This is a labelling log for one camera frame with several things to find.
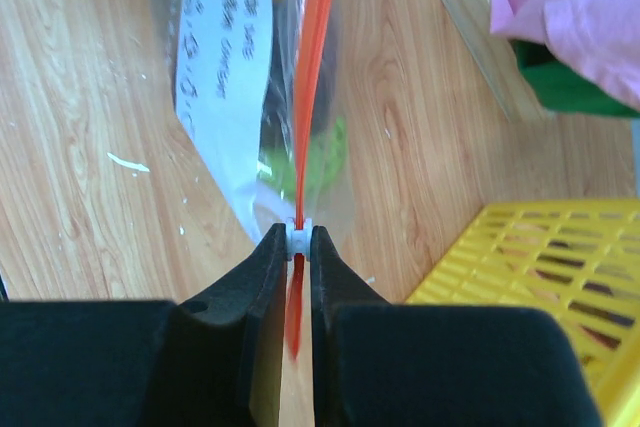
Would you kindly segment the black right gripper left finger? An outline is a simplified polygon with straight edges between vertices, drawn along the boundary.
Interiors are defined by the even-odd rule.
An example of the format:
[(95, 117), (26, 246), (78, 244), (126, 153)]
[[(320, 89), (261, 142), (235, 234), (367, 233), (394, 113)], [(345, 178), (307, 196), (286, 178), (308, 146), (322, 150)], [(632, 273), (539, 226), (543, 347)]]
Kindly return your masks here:
[(183, 303), (1, 306), (5, 426), (275, 426), (287, 249), (255, 250)]

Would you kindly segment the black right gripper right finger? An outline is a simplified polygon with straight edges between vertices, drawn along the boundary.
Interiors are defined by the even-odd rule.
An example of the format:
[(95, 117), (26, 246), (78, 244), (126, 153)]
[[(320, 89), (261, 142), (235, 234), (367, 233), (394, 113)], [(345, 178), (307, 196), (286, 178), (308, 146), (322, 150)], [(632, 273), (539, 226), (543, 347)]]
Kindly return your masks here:
[(316, 227), (310, 248), (319, 426), (599, 426), (564, 331), (523, 307), (386, 301)]

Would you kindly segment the green custard apple toy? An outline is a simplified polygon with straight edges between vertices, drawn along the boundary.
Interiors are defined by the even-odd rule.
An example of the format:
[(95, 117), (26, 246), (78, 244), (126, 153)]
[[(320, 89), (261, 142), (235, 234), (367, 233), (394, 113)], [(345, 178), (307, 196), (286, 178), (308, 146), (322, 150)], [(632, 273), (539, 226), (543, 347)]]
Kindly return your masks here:
[[(336, 118), (329, 132), (313, 134), (307, 154), (305, 199), (326, 191), (337, 179), (348, 154), (347, 124), (343, 116)], [(286, 146), (277, 140), (273, 146), (260, 147), (257, 177), (262, 182), (294, 201), (296, 197), (296, 166)]]

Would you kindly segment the clear zip top bag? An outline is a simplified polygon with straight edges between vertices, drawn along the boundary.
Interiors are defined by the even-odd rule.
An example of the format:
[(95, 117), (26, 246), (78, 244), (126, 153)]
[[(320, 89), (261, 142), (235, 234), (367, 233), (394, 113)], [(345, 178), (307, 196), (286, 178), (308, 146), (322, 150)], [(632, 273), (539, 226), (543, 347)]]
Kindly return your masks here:
[[(288, 350), (301, 341), (311, 230), (343, 239), (354, 199), (348, 154), (324, 192), (305, 199), (313, 134), (346, 119), (344, 20), (339, 0), (149, 0), (174, 111), (240, 225), (259, 241), (286, 225), (293, 270), (285, 314)], [(281, 140), (296, 166), (289, 201), (257, 177), (260, 147)]]

